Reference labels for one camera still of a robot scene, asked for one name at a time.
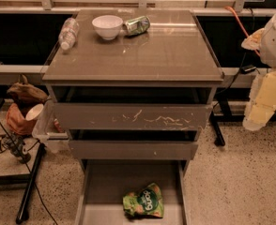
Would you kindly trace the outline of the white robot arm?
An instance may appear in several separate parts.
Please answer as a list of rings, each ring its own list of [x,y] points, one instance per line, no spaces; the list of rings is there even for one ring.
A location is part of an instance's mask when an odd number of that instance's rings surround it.
[[[258,74],[253,79],[244,112],[243,126],[257,131],[267,124],[276,111],[276,13],[264,28],[245,38],[241,47],[258,50],[261,62],[271,67],[271,72]]]

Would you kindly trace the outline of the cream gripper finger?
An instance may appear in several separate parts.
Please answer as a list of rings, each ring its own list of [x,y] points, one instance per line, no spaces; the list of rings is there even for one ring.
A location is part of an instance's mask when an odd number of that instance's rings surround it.
[[[263,33],[264,28],[256,30],[254,33],[252,33],[242,41],[241,47],[243,49],[251,51],[259,50]]]
[[[276,70],[254,78],[249,99],[242,125],[249,131],[257,131],[276,111]]]

